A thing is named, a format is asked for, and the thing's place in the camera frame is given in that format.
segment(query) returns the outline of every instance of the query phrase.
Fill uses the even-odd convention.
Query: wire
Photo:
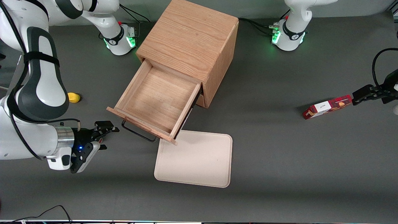
[[[138,38],[138,37],[140,37],[140,26],[141,26],[141,23],[139,23],[139,24],[138,24],[138,29],[137,29],[137,38]]]
[[[22,133],[20,132],[20,129],[18,128],[17,124],[15,123],[14,115],[12,114],[11,110],[9,109],[8,111],[10,112],[10,117],[11,117],[12,126],[14,127],[15,132],[17,133],[18,137],[21,139],[23,145],[27,148],[27,150],[28,150],[36,159],[38,159],[38,160],[44,160],[45,157],[42,158],[42,157],[38,156],[38,155],[31,149],[31,147],[29,146],[29,144],[26,142],[25,138],[22,136]]]
[[[61,208],[64,210],[66,216],[68,217],[69,224],[72,224],[72,219],[70,218],[68,212],[67,212],[66,209],[65,209],[62,205],[60,205],[60,204],[59,204],[59,205],[56,205],[56,206],[54,206],[54,207],[52,207],[52,208],[50,208],[50,209],[47,209],[46,211],[42,212],[42,213],[41,213],[40,215],[38,215],[38,216],[29,216],[29,217],[19,218],[19,219],[16,219],[16,220],[14,220],[14,221],[3,222],[3,223],[17,222],[17,221],[21,221],[21,220],[29,219],[29,218],[38,218],[38,217],[42,216],[44,213],[46,213],[46,212],[48,212],[48,211],[50,211],[50,210],[52,210],[52,209],[54,209],[54,208],[56,208],[56,207],[61,207]]]
[[[283,17],[286,15],[286,14],[288,14],[290,12],[290,9],[287,11],[287,12],[285,12],[285,14],[283,15],[283,16],[281,16],[279,19],[281,20],[281,19],[283,19]]]
[[[376,54],[376,56],[375,56],[375,58],[373,59],[373,62],[372,62],[372,76],[373,76],[373,81],[375,82],[376,87],[377,87],[379,90],[382,90],[382,91],[383,91],[383,94],[384,94],[385,96],[389,96],[389,95],[388,95],[388,92],[387,92],[386,90],[383,90],[383,89],[380,87],[380,85],[379,85],[379,83],[378,83],[378,81],[377,81],[377,78],[376,78],[376,71],[375,71],[377,58],[378,58],[383,52],[386,52],[386,51],[398,51],[398,48],[395,48],[395,47],[386,48],[386,49],[384,49],[384,50],[379,51],[379,52]]]
[[[123,8],[122,7],[122,9],[124,10],[124,11],[126,11],[126,13],[128,13],[131,17],[133,17],[136,21],[137,21],[137,23],[141,23],[141,21],[139,21],[137,18],[135,18],[131,13],[129,13],[125,8]]]
[[[259,26],[259,27],[268,28],[268,26],[263,25],[263,24],[259,24],[259,23],[255,22],[255,21],[253,21],[253,20],[250,20],[250,19],[239,18],[239,20],[247,21],[247,22],[249,22],[249,23],[251,23],[251,24],[254,24],[254,25],[257,25],[257,26]]]
[[[25,45],[23,44],[22,38],[21,38],[21,36],[20,36],[19,33],[18,33],[18,29],[17,29],[17,27],[15,26],[14,20],[11,18],[11,15],[9,14],[8,10],[6,9],[6,7],[5,7],[4,4],[3,4],[3,0],[0,0],[0,7],[2,8],[4,14],[6,15],[6,18],[7,18],[8,22],[10,23],[10,26],[11,26],[11,28],[12,28],[12,31],[14,32],[15,37],[17,38],[17,41],[18,41],[18,43],[20,44],[20,46],[21,46],[21,48],[22,48],[22,52],[23,52],[24,54],[26,54]]]
[[[259,23],[255,22],[255,21],[253,21],[253,20],[246,19],[246,18],[239,18],[239,20],[243,20],[243,21],[249,22],[250,24],[252,24],[252,25],[254,26],[254,28],[258,29],[258,31],[262,32],[263,34],[266,34],[266,35],[272,34],[271,32],[265,32],[265,31],[261,30],[261,29],[258,27],[258,26],[260,26],[260,27],[268,28],[268,26],[259,24]]]
[[[149,20],[147,17],[145,17],[145,16],[139,14],[138,12],[135,12],[135,11],[129,9],[129,8],[127,8],[126,6],[122,5],[122,4],[119,4],[119,5],[120,5],[122,8],[127,9],[127,10],[129,10],[129,11],[131,11],[131,12],[133,12],[133,13],[139,15],[139,16],[141,16],[142,18],[145,18],[148,22],[150,22],[150,20]]]
[[[17,27],[16,27],[16,25],[15,25],[15,23],[14,23],[14,20],[12,19],[12,17],[11,17],[11,15],[9,14],[7,8],[6,8],[5,5],[3,4],[3,0],[0,0],[0,8],[1,8],[2,11],[4,12],[4,14],[5,14],[5,16],[6,16],[7,20],[8,20],[8,23],[10,24],[10,26],[11,26],[11,28],[12,28],[12,31],[14,32],[14,35],[15,35],[15,37],[16,37],[16,39],[17,39],[17,41],[18,41],[18,43],[19,43],[19,45],[20,45],[20,47],[21,47],[21,49],[22,49],[23,54],[26,54],[26,53],[27,53],[27,52],[26,52],[26,47],[25,47],[25,45],[24,45],[24,43],[23,43],[22,37],[21,37],[20,33],[18,32],[18,29],[17,29]],[[24,79],[25,79],[25,77],[26,77],[26,75],[27,75],[27,73],[28,73],[28,70],[29,70],[28,65],[29,65],[29,63],[26,62],[25,65],[24,65],[24,67],[23,67],[22,74],[21,74],[21,76],[20,76],[20,78],[19,78],[17,84],[15,85],[15,87],[11,90],[11,93],[10,93],[9,97],[14,97],[14,98],[15,98],[15,94],[17,93],[18,89],[19,89],[20,86],[22,85],[22,83],[23,83],[23,81],[24,81]],[[19,118],[19,119],[21,119],[21,120],[23,120],[23,121],[25,121],[25,122],[29,122],[29,123],[33,123],[33,124],[48,124],[48,123],[59,122],[59,121],[75,120],[75,121],[78,122],[78,131],[80,131],[80,121],[79,121],[78,119],[67,118],[67,119],[60,119],[60,120],[53,120],[53,121],[46,121],[46,122],[31,122],[31,121],[26,121],[26,120],[24,120],[24,119],[18,117],[17,115],[14,115],[14,114],[12,113],[11,109],[9,109],[8,111],[9,111],[9,114],[10,114],[10,120],[11,120],[12,126],[13,126],[15,132],[17,133],[18,137],[19,137],[20,140],[22,141],[23,145],[26,147],[26,149],[27,149],[34,157],[36,157],[36,158],[39,159],[39,160],[44,160],[44,157],[43,157],[43,158],[39,157],[39,156],[32,150],[32,148],[29,146],[29,144],[26,142],[25,138],[23,137],[22,133],[20,132],[20,130],[19,130],[19,128],[18,128],[18,126],[17,126],[17,124],[16,124],[16,122],[15,122],[14,116],[16,116],[17,118]]]

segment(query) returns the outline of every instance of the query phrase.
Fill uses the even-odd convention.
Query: red box
[[[329,112],[340,110],[351,103],[352,103],[351,96],[345,95],[333,100],[328,100],[319,104],[314,104],[310,106],[306,111],[304,111],[302,115],[307,120],[310,118],[320,116],[322,114],[327,114]]]

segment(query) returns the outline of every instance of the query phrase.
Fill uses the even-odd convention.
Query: wooden drawer
[[[146,59],[108,111],[177,144],[175,137],[201,89],[201,81]]]
[[[185,0],[172,0],[136,54],[202,81],[197,104],[208,108],[235,50],[238,18]]]

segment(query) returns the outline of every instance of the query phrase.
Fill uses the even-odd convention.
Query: table surface
[[[139,42],[152,25],[141,25]],[[234,60],[212,105],[195,107],[183,128],[232,136],[231,183],[220,189],[157,181],[158,141],[123,130],[105,110],[140,67],[134,52],[112,55],[94,26],[51,27],[65,87],[83,95],[63,117],[81,119],[86,128],[111,120],[121,131],[106,137],[108,150],[80,174],[50,170],[36,159],[1,161],[0,218],[62,204],[73,219],[397,223],[395,103],[301,116],[306,105],[372,83],[375,54],[398,46],[392,16],[315,18],[308,30],[296,51],[283,52],[240,22]],[[395,52],[380,56],[380,81],[396,69],[396,59]]]

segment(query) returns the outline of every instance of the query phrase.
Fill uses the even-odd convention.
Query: beige tray
[[[154,172],[157,180],[221,188],[229,185],[231,136],[182,130],[176,140],[178,145],[160,140]]]

